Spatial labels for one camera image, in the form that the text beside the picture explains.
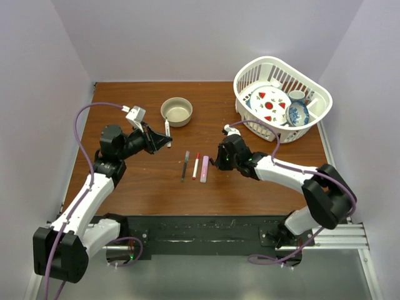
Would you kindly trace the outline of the pink highlighter pen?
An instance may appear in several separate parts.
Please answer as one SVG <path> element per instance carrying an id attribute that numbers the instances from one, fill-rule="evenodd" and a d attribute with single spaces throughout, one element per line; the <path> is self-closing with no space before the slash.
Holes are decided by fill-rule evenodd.
<path id="1" fill-rule="evenodd" d="M 203 156 L 201 166 L 200 182 L 206 183 L 208 176 L 209 156 Z"/>

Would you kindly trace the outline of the white black marker pen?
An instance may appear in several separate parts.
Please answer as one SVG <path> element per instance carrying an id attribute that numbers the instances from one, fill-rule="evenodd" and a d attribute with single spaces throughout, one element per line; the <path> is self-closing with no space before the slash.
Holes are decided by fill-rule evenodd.
<path id="1" fill-rule="evenodd" d="M 168 136 L 168 137 L 170 138 L 170 137 L 171 137 L 171 131 L 170 131 L 169 121 L 168 121 L 167 118 L 165 118 L 164 127 L 165 127 L 166 136 Z M 170 141 L 167 143 L 167 148 L 171 148 L 171 141 L 172 141 L 172 140 L 170 140 Z"/>

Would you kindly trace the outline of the green pen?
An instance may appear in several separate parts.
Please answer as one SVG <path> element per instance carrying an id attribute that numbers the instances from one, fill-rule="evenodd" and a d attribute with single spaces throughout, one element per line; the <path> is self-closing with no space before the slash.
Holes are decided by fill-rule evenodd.
<path id="1" fill-rule="evenodd" d="M 183 164 L 183 167 L 182 167 L 181 182 L 184 182 L 188 161 L 189 161 L 189 156 L 185 156 L 184 164 Z"/>

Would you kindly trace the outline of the white red marker pen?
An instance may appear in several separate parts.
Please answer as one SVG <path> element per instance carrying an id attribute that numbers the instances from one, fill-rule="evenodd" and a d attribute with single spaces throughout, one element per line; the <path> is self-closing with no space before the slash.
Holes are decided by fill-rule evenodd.
<path id="1" fill-rule="evenodd" d="M 200 153 L 198 152 L 196 154 L 196 158 L 194 161 L 194 167 L 193 167 L 193 172 L 192 172 L 192 180 L 195 180 L 197 177 L 197 173 L 198 173 L 198 167 L 199 167 L 199 157 L 200 157 Z"/>

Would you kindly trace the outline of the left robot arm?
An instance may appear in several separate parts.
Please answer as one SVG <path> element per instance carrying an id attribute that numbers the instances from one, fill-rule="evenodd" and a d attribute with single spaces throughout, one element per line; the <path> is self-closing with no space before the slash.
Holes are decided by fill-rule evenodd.
<path id="1" fill-rule="evenodd" d="M 145 122 L 130 134 L 124 134 L 116 124 L 106 126 L 84 186 L 54 222 L 34 233 L 34 272 L 77 283 L 90 258 L 105 245 L 125 244 L 131 235 L 126 216 L 107 213 L 94 226 L 89 223 L 121 181 L 125 160 L 140 151 L 154 154 L 171 141 L 171 137 L 153 131 Z"/>

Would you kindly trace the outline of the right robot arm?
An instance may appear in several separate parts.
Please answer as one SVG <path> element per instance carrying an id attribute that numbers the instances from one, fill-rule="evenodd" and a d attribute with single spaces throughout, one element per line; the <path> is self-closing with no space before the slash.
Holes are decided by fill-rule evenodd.
<path id="1" fill-rule="evenodd" d="M 289 164 L 263 152 L 252 152 L 239 134 L 228 134 L 218 145 L 214 165 L 220 171 L 239 171 L 244 177 L 277 183 L 301 193 L 306 206 L 290 212 L 267 233 L 276 247 L 291 246 L 317 226 L 335 229 L 356 208 L 356 196 L 330 164 L 306 167 Z"/>

